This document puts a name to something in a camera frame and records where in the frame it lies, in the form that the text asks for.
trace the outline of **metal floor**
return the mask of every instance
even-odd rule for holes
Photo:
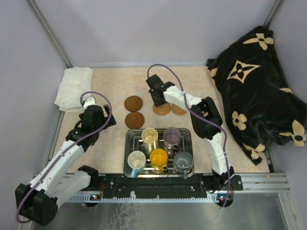
[[[213,203],[99,204],[82,211],[62,207],[46,227],[31,230],[286,230],[278,195],[237,194],[229,208]]]

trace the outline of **floral pattern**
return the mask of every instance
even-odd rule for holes
[[[256,34],[256,36],[257,37],[251,38],[251,39],[243,42],[243,44],[250,44],[250,43],[258,42],[263,50],[267,50],[268,49],[268,45],[267,44],[270,44],[270,45],[274,44],[274,40],[271,37],[264,37],[264,34]]]
[[[289,88],[280,88],[279,90],[284,91],[284,92],[293,93],[292,90]]]
[[[247,150],[251,151],[251,158],[253,160],[256,160],[259,158],[259,154],[263,154],[263,151],[265,150],[265,146],[263,144],[259,144],[255,149],[253,149],[251,146],[243,144],[244,147]]]
[[[214,85],[215,85],[215,80],[213,79],[213,77],[215,77],[216,72],[217,72],[217,69],[218,69],[218,68],[215,68],[215,69],[212,69],[212,70],[208,70],[208,71],[209,71],[209,75],[210,75],[211,80],[212,80],[212,82],[213,82]]]
[[[234,124],[235,127],[238,127],[238,129],[240,130],[245,130],[246,129],[246,125],[244,124],[245,122],[247,122],[247,118],[244,114],[238,114],[237,111],[234,111],[232,113],[232,123]]]
[[[228,78],[229,79],[236,79],[239,80],[244,84],[244,81],[249,73],[251,73],[254,69],[260,67],[259,65],[251,65],[251,64],[245,64],[241,61],[236,61],[235,66],[231,70]]]
[[[291,136],[296,146],[300,147],[305,146],[305,141],[306,141],[305,128],[297,120],[294,120],[292,123],[292,130],[293,133],[286,132],[286,133],[279,133],[279,135],[287,137]]]

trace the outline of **yellow mug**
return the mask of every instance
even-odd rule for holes
[[[149,160],[154,169],[167,172],[168,155],[163,149],[154,149],[149,155]]]

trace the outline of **folded cloth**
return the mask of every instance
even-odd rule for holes
[[[58,105],[62,111],[83,112],[80,96],[86,91],[91,91],[93,71],[93,69],[82,67],[65,69],[54,104]]]
[[[227,126],[255,165],[272,143],[307,139],[307,104],[289,88],[273,43],[273,31],[258,26],[207,61]]]

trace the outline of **gray mug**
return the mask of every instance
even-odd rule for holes
[[[184,180],[188,178],[188,172],[192,169],[193,164],[193,157],[188,152],[179,152],[173,159],[174,169],[182,174]]]

